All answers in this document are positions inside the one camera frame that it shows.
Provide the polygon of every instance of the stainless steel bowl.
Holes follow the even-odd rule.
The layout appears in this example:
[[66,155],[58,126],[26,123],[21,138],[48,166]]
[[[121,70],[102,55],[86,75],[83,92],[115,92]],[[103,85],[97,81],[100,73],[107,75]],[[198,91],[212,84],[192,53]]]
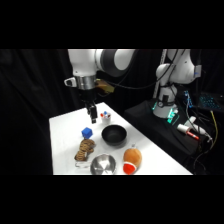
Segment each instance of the stainless steel bowl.
[[91,163],[92,175],[114,175],[116,171],[116,160],[107,154],[97,156]]

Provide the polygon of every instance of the cable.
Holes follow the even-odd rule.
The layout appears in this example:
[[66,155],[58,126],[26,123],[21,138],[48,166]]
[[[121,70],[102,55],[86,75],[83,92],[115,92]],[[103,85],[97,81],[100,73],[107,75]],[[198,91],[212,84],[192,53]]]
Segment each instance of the cable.
[[188,114],[189,102],[190,102],[190,95],[189,95],[189,93],[188,93],[187,107],[186,107],[186,114],[187,114],[188,120],[190,120],[190,117],[189,117],[189,114]]
[[134,88],[134,87],[121,86],[120,84],[116,84],[116,83],[113,83],[113,82],[110,82],[110,81],[107,81],[107,80],[105,80],[105,81],[108,82],[108,83],[111,84],[111,85],[115,85],[115,86],[117,86],[117,87],[121,87],[121,88],[125,88],[125,89],[131,89],[131,90],[141,90],[141,89],[147,89],[147,88],[149,88],[149,87],[152,87],[153,85],[155,85],[157,82],[159,82],[159,81],[166,75],[167,71],[170,69],[170,67],[172,66],[174,60],[176,59],[176,56],[177,56],[178,51],[179,51],[179,49],[176,50],[176,53],[175,53],[175,55],[174,55],[174,58],[173,58],[171,64],[169,65],[169,67],[167,68],[167,70],[165,71],[165,73],[164,73],[159,79],[157,79],[156,82],[154,82],[154,83],[152,83],[152,84],[150,84],[150,85],[148,85],[148,86],[145,86],[145,87],[139,87],[139,88]]
[[215,128],[216,128],[216,137],[215,137],[215,141],[213,142],[213,140],[211,140],[211,142],[212,142],[211,148],[210,148],[208,151],[202,153],[201,155],[199,155],[199,156],[196,158],[196,160],[195,160],[195,162],[194,162],[194,169],[195,169],[195,165],[196,165],[196,162],[198,161],[198,159],[199,159],[200,157],[202,157],[203,155],[208,154],[208,153],[214,148],[214,146],[215,146],[215,144],[216,144],[216,142],[217,142],[217,139],[218,139],[218,133],[219,133],[219,132],[218,132],[218,127],[217,127],[217,123],[216,123],[216,120],[215,120],[215,116],[214,116],[213,111],[211,111],[211,114],[212,114],[212,118],[213,118],[213,120],[214,120],[214,124],[215,124]]
[[217,123],[216,123],[216,120],[215,120],[215,116],[214,116],[213,111],[211,111],[211,114],[212,114],[212,118],[213,118],[213,120],[214,120],[215,129],[216,129],[215,141],[214,141],[214,144],[213,144],[213,146],[212,146],[212,148],[213,148],[213,147],[215,146],[215,143],[217,142],[218,135],[219,135],[219,130],[218,130],[218,127],[217,127]]
[[[125,75],[125,77],[118,83],[118,85],[120,85],[127,77],[128,77],[128,75],[129,75],[129,72]],[[106,94],[106,95],[101,95],[100,93],[98,93],[98,95],[99,96],[101,96],[101,97],[107,97],[107,96],[109,96],[111,93],[108,93],[108,94]]]
[[[176,101],[179,103],[179,105],[180,105],[180,102],[179,102],[179,100],[177,99],[177,96],[176,96],[176,94],[174,93],[174,91],[173,91],[173,89],[170,87],[170,89],[171,89],[171,91],[172,91],[172,93],[173,93],[173,95],[174,95],[174,97],[175,97],[175,99],[176,99]],[[187,115],[185,114],[185,111],[183,110],[183,108],[180,106],[180,108],[181,108],[181,110],[184,112],[184,115],[187,117]],[[197,130],[196,130],[196,128],[194,127],[194,125],[192,124],[192,122],[190,121],[190,119],[187,117],[187,119],[188,119],[188,121],[190,122],[190,124],[192,125],[192,127],[193,127],[193,129],[197,132]]]

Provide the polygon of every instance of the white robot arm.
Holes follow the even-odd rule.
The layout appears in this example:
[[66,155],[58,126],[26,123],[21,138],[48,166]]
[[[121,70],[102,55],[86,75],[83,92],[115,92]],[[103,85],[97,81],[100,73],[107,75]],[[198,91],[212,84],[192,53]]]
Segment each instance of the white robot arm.
[[[80,98],[85,102],[92,123],[96,123],[96,73],[103,71],[113,77],[124,75],[138,49],[69,49],[69,58],[73,66],[73,78],[65,84],[79,89]],[[201,67],[194,66],[190,59],[190,49],[168,49],[172,64],[158,67],[156,75],[160,82],[160,94],[154,114],[168,118],[174,106],[177,93],[173,83],[188,84],[200,76]]]
[[157,117],[169,118],[177,94],[173,83],[189,84],[201,76],[201,65],[193,65],[190,52],[191,49],[168,49],[167,56],[172,64],[158,67],[156,75],[160,78],[160,93],[153,112]]
[[69,58],[74,77],[65,80],[65,85],[77,87],[85,102],[92,123],[96,123],[96,73],[98,70],[113,77],[124,75],[137,52],[136,49],[69,49]]

